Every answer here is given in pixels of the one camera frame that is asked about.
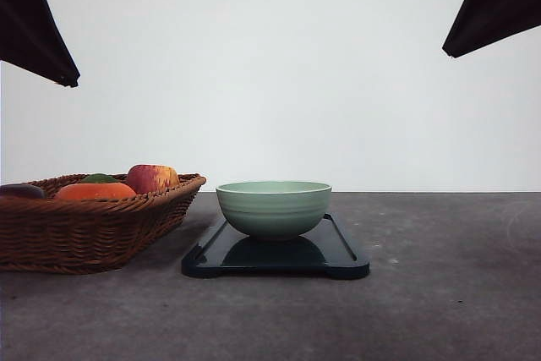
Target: apple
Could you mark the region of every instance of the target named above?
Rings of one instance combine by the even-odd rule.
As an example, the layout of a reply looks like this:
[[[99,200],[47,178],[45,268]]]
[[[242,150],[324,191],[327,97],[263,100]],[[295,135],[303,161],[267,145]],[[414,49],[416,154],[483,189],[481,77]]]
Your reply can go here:
[[[165,165],[135,165],[126,175],[126,184],[137,194],[162,191],[180,184],[177,172]]]
[[[0,198],[13,196],[27,199],[45,199],[45,191],[39,186],[28,183],[9,183],[0,186]]]

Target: tray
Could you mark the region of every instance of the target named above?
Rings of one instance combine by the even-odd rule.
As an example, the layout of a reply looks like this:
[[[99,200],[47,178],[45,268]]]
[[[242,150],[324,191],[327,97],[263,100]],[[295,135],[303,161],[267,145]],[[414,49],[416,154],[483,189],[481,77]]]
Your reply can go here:
[[[261,241],[235,230],[222,216],[183,257],[182,273],[198,278],[245,273],[316,273],[335,279],[369,274],[369,259],[327,213],[311,231],[287,241]]]

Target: light green bowl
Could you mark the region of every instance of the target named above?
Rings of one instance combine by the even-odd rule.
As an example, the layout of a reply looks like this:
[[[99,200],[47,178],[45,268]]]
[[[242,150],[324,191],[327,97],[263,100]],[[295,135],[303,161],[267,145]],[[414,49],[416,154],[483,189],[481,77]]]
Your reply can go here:
[[[295,238],[317,226],[331,198],[330,185],[297,181],[230,183],[216,192],[233,227],[271,240]]]

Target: gray table surface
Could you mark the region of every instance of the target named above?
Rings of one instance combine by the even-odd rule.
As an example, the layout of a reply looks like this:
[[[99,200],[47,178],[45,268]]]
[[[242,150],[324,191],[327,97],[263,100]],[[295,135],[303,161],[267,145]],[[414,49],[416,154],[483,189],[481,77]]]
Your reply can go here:
[[[541,359],[541,194],[333,194],[331,210],[368,277],[183,276],[214,194],[122,270],[0,273],[3,361]]]

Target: green fruit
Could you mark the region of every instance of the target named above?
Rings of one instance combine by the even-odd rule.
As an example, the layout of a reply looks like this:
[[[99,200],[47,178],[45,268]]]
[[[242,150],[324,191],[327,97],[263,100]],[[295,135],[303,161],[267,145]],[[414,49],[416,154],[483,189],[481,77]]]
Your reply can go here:
[[[79,183],[114,183],[120,182],[118,179],[113,178],[111,175],[105,173],[93,173],[79,181]]]

